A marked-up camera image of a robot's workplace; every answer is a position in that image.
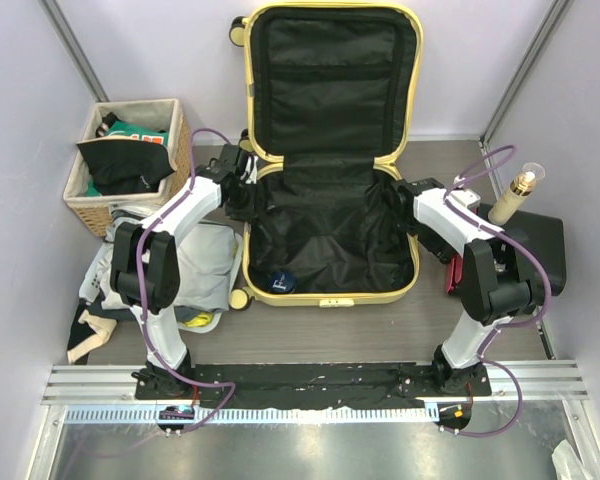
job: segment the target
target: open suitcase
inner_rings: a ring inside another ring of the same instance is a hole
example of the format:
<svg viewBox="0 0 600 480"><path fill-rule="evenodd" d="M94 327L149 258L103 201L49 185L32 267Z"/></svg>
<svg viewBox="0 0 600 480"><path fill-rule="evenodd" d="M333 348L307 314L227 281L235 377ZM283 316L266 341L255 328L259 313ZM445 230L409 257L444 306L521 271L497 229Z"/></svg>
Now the open suitcase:
<svg viewBox="0 0 600 480"><path fill-rule="evenodd" d="M280 3L239 17L230 36L245 48L248 139L268 162L245 226L244 291L275 306L398 300L418 249L385 193L407 142L417 17L392 4ZM292 293L269 292L277 273L295 277Z"/></svg>

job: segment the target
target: gray floor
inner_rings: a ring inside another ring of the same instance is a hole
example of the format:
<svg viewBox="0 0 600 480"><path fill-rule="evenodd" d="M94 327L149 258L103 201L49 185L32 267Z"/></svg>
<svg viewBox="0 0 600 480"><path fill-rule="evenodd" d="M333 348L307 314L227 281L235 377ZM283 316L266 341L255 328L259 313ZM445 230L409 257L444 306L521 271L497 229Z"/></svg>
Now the gray floor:
<svg viewBox="0 0 600 480"><path fill-rule="evenodd" d="M196 149L207 161L211 148ZM435 177L445 184L480 158L475 141L411 142L397 166L403 177ZM488 178L472 188L493 201ZM371 362L429 360L453 330L462 306L443 292L445 267L421 250L420 277L401 300L346 309L274 308L254 302L245 312L223 315L204 335L183 333L197 363ZM489 356L500 360L545 359L535 329L514 329L496 339ZM89 364L132 365L145 360L135 323L120 323Z"/></svg>
<svg viewBox="0 0 600 480"><path fill-rule="evenodd" d="M515 408L476 404L468 430L493 430ZM562 403L547 401L527 402L511 430L488 440L439 433L429 423L227 425L149 439L116 456L156 430L65 426L50 478L551 480L553 449L564 439L574 445Z"/></svg>

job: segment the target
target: green cloth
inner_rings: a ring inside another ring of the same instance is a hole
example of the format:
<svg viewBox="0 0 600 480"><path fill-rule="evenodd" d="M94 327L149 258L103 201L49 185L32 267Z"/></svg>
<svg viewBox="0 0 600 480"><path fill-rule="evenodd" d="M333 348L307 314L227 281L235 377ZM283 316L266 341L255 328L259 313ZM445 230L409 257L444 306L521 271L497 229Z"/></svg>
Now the green cloth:
<svg viewBox="0 0 600 480"><path fill-rule="evenodd" d="M132 137L137 140L144 140L145 142L159 143L160 145L167 146L169 141L169 134L167 132L154 132L138 125L131 125L129 123L116 121L105 135L122 135L125 137Z"/></svg>
<svg viewBox="0 0 600 480"><path fill-rule="evenodd" d="M101 197L102 194L96 190L96 187L93 186L93 178L89 180L89 184L87 185L87 191L84 194L85 197Z"/></svg>

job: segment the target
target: suitcase lid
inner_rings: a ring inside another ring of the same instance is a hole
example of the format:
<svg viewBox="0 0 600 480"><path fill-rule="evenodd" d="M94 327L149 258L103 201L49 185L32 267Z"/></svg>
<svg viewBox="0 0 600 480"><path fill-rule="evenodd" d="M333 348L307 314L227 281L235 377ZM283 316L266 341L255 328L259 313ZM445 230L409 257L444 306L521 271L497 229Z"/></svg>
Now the suitcase lid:
<svg viewBox="0 0 600 480"><path fill-rule="evenodd" d="M249 138L269 162L360 154L394 163L404 150L422 27L401 5L304 2L245 21Z"/></svg>

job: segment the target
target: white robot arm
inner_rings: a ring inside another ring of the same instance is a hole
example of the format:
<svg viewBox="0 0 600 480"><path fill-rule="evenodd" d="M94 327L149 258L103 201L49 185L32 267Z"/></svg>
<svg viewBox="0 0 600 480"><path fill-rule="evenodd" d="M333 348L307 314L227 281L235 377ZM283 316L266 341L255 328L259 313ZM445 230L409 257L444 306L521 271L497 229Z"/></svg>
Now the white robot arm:
<svg viewBox="0 0 600 480"><path fill-rule="evenodd" d="M443 263L456 253L463 257L461 299L464 311L451 336L434 354L438 384L450 390L463 386L480 364L480 351L490 334L542 301L535 269L511 246L488 231L502 228L481 219L470 209L479 203L471 190L448 196L461 218L445 203L447 190L434 179L393 184L391 202L404 229ZM514 235L525 243L522 233Z"/></svg>
<svg viewBox="0 0 600 480"><path fill-rule="evenodd" d="M111 287L117 291L142 326L140 285L136 250L140 236L158 221L145 243L143 269L148 300L147 331L162 359L187 377L192 365L178 330L173 301L180 287L177 247L210 212L224 206L236 220L247 220L253 212L253 187L241 179L249 154L236 146L225 146L219 159L197 169L193 188L187 183L166 205L140 224L123 223L116 230L111 262ZM153 352L147 354L147 369L140 372L161 379L161 390L178 396L179 382L162 369Z"/></svg>

